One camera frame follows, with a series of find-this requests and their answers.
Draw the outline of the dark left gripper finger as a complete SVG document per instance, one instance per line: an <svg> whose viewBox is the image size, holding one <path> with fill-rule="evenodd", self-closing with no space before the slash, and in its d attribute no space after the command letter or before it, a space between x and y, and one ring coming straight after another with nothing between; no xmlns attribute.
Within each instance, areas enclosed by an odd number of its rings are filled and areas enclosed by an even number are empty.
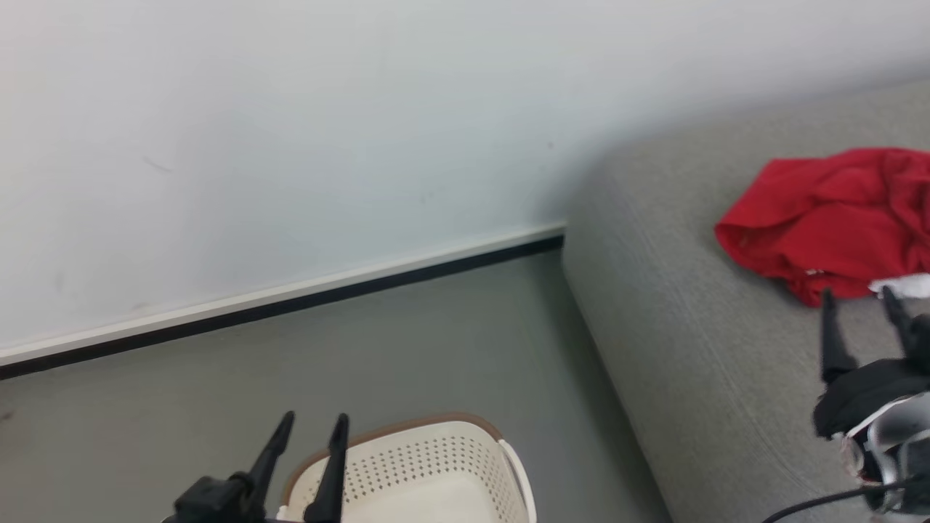
<svg viewBox="0 0 930 523"><path fill-rule="evenodd" d="M313 501L304 510L304 523L341 523L344 476L349 442L349 416L340 413L328 441L328 461Z"/></svg>
<svg viewBox="0 0 930 523"><path fill-rule="evenodd" d="M295 413L286 411L281 421L272 433L265 447L260 451L258 458L251 467L248 477L249 502L265 502L277 461L288 447L291 431L294 426Z"/></svg>

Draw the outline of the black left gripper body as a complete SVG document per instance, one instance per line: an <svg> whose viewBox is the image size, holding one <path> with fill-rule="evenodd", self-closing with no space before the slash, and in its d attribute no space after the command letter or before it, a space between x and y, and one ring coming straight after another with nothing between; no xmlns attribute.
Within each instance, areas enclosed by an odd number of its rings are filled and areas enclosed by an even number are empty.
<svg viewBox="0 0 930 523"><path fill-rule="evenodd" d="M236 472L228 479L201 477L184 491L172 514L161 523L298 523L285 506L275 512L264 507L269 479Z"/></svg>

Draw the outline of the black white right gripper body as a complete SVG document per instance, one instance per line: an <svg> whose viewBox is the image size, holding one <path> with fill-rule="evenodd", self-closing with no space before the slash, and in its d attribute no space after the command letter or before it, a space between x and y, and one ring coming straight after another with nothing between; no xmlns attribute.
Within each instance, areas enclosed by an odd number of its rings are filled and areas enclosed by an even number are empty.
<svg viewBox="0 0 930 523"><path fill-rule="evenodd" d="M875 514L930 514L930 373L909 360L821 358L818 437L840 442Z"/></svg>

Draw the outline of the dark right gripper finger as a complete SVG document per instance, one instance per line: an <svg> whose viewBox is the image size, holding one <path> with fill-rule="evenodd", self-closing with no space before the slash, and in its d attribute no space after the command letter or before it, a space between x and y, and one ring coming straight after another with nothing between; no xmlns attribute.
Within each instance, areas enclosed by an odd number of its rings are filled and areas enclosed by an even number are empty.
<svg viewBox="0 0 930 523"><path fill-rule="evenodd" d="M930 315L911 317L889 285L881 288L881 300L904 357L909 361L930 361Z"/></svg>
<svg viewBox="0 0 930 523"><path fill-rule="evenodd" d="M833 289L821 293L820 378L824 384L833 384L837 378L858 369L858 361L847 351L841 335L838 305Z"/></svg>

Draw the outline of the red shirt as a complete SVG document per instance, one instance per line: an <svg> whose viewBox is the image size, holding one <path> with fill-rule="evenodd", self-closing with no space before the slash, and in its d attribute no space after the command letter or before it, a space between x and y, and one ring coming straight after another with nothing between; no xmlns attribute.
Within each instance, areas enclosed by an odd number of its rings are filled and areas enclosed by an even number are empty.
<svg viewBox="0 0 930 523"><path fill-rule="evenodd" d="M770 161L714 227L725 253L802 304L930 275L930 152L853 149Z"/></svg>

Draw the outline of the grey fabric sofa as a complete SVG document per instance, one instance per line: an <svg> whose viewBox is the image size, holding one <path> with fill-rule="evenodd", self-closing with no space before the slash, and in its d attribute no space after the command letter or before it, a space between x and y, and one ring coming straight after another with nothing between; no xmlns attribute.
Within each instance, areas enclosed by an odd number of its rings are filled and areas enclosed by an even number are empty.
<svg viewBox="0 0 930 523"><path fill-rule="evenodd" d="M675 523L760 523L856 484L812 424L820 312L712 228L767 161L862 146L930 149L930 78L634 140L571 206L567 281Z"/></svg>

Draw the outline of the cream perforated laundry basket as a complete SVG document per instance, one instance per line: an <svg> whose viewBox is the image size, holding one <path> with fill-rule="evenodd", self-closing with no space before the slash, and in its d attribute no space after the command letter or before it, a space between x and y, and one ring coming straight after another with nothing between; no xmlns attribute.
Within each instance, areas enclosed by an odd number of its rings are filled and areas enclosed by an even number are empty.
<svg viewBox="0 0 930 523"><path fill-rule="evenodd" d="M342 523L538 523L524 464L477 415L446 413L349 438Z"/></svg>

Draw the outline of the white and black wall skirting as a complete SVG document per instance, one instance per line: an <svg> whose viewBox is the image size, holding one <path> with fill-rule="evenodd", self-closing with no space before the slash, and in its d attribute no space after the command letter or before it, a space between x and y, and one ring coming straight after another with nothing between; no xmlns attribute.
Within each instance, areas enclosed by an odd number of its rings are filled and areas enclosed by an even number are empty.
<svg viewBox="0 0 930 523"><path fill-rule="evenodd" d="M557 251L565 223L0 350L0 381Z"/></svg>

